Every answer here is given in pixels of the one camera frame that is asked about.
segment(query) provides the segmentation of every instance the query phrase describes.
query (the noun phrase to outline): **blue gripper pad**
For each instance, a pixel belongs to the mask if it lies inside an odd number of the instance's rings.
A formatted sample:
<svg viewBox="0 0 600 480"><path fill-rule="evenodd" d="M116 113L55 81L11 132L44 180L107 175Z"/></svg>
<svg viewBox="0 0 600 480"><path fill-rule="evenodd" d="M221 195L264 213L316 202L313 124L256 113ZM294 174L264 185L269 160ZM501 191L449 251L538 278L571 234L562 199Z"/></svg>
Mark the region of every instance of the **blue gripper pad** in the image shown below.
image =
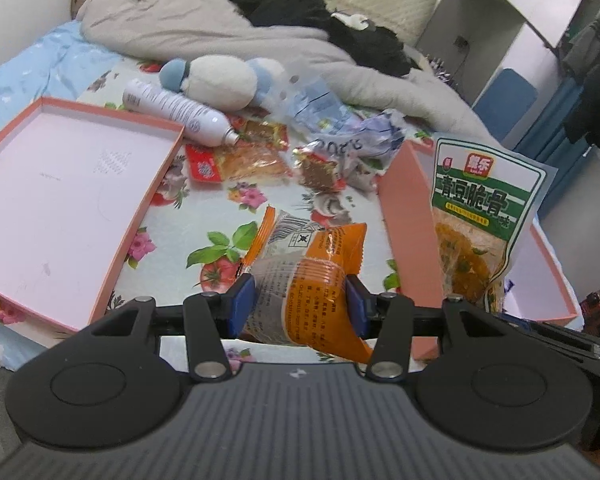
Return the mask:
<svg viewBox="0 0 600 480"><path fill-rule="evenodd" d="M356 331L357 336L364 337L369 331L369 322L366 318L365 298L348 276L345 282L345 291L347 293L349 320L353 325L353 330Z"/></svg>
<svg viewBox="0 0 600 480"><path fill-rule="evenodd" d="M238 337L256 304L256 280L250 274L243 274L224 297L231 302L228 323L230 335Z"/></svg>

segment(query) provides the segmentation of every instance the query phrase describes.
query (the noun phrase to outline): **barcode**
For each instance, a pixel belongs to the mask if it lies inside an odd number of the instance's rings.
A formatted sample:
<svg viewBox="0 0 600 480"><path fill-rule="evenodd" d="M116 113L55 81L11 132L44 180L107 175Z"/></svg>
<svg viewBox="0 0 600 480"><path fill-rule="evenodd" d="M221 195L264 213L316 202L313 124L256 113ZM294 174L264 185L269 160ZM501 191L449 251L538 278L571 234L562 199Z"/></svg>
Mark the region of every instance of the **barcode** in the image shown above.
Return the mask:
<svg viewBox="0 0 600 480"><path fill-rule="evenodd" d="M320 229L320 224L316 222L312 222L305 218L298 218L297 216L286 213L286 216L282 216L278 219L278 222L269 237L268 243L271 244L278 240L283 240L295 231L319 231Z"/></svg>
<svg viewBox="0 0 600 480"><path fill-rule="evenodd" d="M140 98L135 95L127 95L126 100L131 106L140 106Z"/></svg>

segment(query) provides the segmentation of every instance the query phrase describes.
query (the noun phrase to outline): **gray blanket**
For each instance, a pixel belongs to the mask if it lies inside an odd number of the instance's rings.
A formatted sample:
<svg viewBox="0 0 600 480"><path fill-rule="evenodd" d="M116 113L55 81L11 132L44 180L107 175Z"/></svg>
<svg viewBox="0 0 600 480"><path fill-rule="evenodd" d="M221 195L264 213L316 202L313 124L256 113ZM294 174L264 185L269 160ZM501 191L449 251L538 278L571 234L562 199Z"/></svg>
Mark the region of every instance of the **gray blanket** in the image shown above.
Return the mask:
<svg viewBox="0 0 600 480"><path fill-rule="evenodd" d="M229 0L87 0L77 19L88 41L143 59L303 59L347 103L397 108L437 131L495 143L471 108L433 76L412 70L396 78L357 66L316 28L252 27Z"/></svg>

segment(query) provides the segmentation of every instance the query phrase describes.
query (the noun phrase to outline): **snack package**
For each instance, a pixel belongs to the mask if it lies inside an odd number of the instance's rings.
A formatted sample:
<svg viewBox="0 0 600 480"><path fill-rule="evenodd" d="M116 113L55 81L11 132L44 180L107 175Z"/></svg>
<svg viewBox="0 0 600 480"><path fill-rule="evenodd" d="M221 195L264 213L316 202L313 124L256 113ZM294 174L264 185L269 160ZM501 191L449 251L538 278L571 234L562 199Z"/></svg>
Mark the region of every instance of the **snack package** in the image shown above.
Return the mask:
<svg viewBox="0 0 600 480"><path fill-rule="evenodd" d="M246 331L260 342L310 346L366 363L371 348L353 329L345 278L360 272L366 224L323 230L316 222L267 207L244 272L258 297Z"/></svg>
<svg viewBox="0 0 600 480"><path fill-rule="evenodd" d="M445 294L500 312L516 242L556 169L503 148L440 136L431 193Z"/></svg>
<svg viewBox="0 0 600 480"><path fill-rule="evenodd" d="M342 191L347 187L341 162L310 142L293 151L294 170L301 186L316 191Z"/></svg>
<svg viewBox="0 0 600 480"><path fill-rule="evenodd" d="M235 146L215 149L185 146L189 173L198 182L225 180L275 181L291 176L291 170L276 150L239 140Z"/></svg>
<svg viewBox="0 0 600 480"><path fill-rule="evenodd" d="M289 148L286 124L269 121L256 110L246 109L237 114L226 114L231 126L242 140L251 144L264 144L279 152Z"/></svg>

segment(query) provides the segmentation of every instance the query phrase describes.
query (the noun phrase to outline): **pink box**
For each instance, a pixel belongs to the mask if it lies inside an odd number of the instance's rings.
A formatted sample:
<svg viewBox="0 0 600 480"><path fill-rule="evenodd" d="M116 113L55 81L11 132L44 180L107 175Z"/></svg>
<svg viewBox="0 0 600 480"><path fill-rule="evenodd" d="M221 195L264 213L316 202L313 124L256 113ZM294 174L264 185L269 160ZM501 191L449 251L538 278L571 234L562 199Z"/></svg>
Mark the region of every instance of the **pink box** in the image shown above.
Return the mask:
<svg viewBox="0 0 600 480"><path fill-rule="evenodd" d="M440 307L443 299L438 240L431 213L434 150L405 142L381 179L378 196L400 275L402 293L419 306ZM534 224L520 238L507 277L514 287L505 308L512 316L564 326L577 316L578 304L542 230ZM436 339L414 338L414 359L432 358Z"/></svg>
<svg viewBox="0 0 600 480"><path fill-rule="evenodd" d="M182 126L40 98L0 132L0 297L65 330L101 317Z"/></svg>

